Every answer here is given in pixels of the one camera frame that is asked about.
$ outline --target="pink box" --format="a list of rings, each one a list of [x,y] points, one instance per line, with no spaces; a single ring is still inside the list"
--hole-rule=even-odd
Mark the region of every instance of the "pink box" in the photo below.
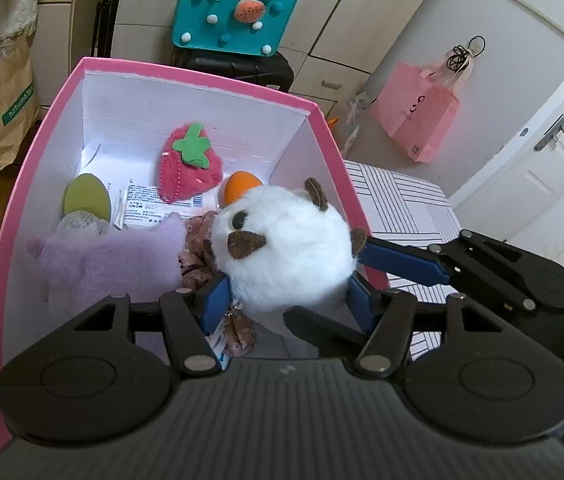
[[[317,105],[289,94],[154,64],[84,58],[46,114],[15,183],[0,230],[0,369],[57,327],[46,284],[26,251],[54,232],[64,189],[94,173],[115,187],[132,178],[154,185],[169,134],[204,124],[227,174],[300,188],[315,177],[351,227],[369,232],[344,163]],[[376,286],[386,276],[367,272]],[[10,439],[0,414],[0,448]]]

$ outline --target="olive green oval object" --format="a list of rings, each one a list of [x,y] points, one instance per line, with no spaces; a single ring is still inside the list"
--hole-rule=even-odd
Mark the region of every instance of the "olive green oval object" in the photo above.
[[[111,200],[102,181],[91,173],[79,175],[64,193],[64,216],[73,211],[87,211],[102,220],[111,220]]]

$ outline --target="door frame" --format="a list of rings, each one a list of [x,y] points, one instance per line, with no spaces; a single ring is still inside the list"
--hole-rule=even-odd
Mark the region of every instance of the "door frame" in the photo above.
[[[491,160],[449,197],[453,209],[467,205],[478,193],[494,184],[537,144],[546,129],[564,113],[564,80],[540,109]]]

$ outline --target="drawer handle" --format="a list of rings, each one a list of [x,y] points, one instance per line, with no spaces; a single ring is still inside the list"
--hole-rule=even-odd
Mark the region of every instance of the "drawer handle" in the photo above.
[[[329,83],[328,81],[322,80],[322,86],[325,88],[330,88],[331,90],[339,90],[342,88],[341,83]]]

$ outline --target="green label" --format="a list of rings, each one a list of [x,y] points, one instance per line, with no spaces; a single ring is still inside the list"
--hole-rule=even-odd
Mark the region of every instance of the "green label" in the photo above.
[[[13,118],[18,114],[18,112],[22,110],[22,108],[24,108],[28,100],[31,99],[31,96],[33,95],[34,91],[35,88],[33,88],[33,83],[31,83],[29,86],[25,88],[24,92],[20,94],[20,97],[18,97],[18,99],[11,105],[11,108],[6,110],[6,113],[2,115],[3,126],[9,124],[13,120]]]

